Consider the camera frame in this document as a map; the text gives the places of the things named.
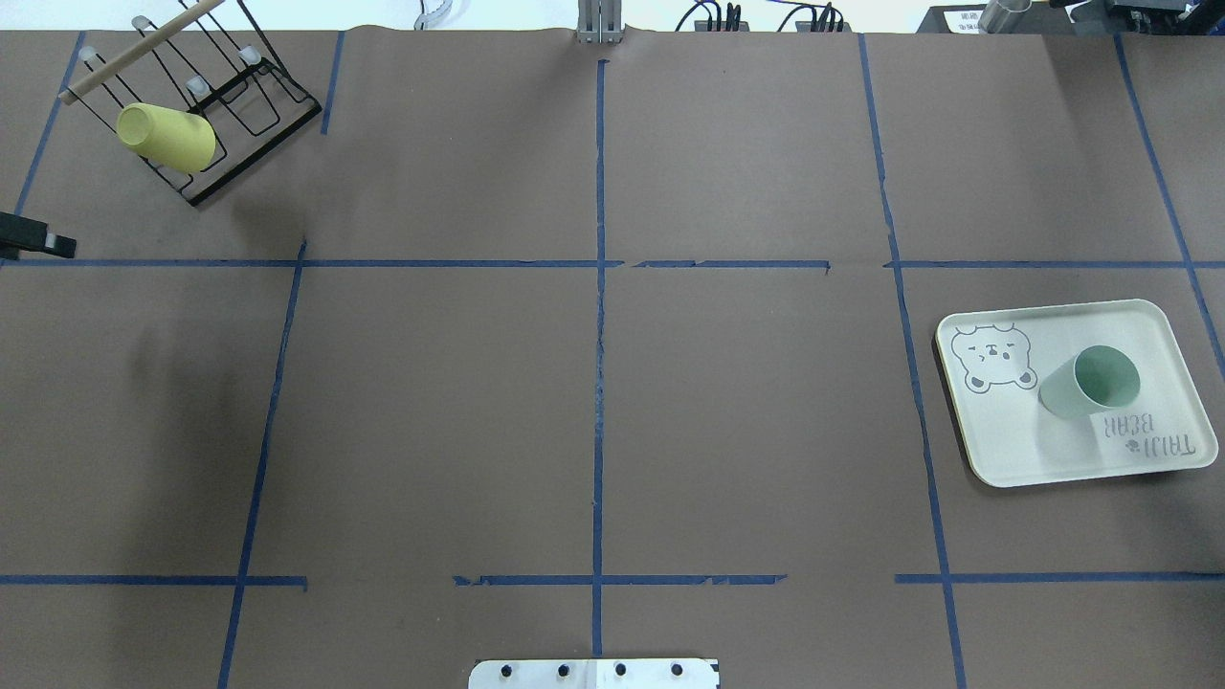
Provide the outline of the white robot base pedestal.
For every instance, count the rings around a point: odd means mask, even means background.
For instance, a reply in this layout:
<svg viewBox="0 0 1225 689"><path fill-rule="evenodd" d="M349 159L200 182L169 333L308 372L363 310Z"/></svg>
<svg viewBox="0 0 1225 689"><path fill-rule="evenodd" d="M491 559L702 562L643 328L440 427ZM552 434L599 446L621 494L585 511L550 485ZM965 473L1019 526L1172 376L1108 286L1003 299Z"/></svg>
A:
<svg viewBox="0 0 1225 689"><path fill-rule="evenodd" d="M468 688L722 688L718 661L561 658L481 661Z"/></svg>

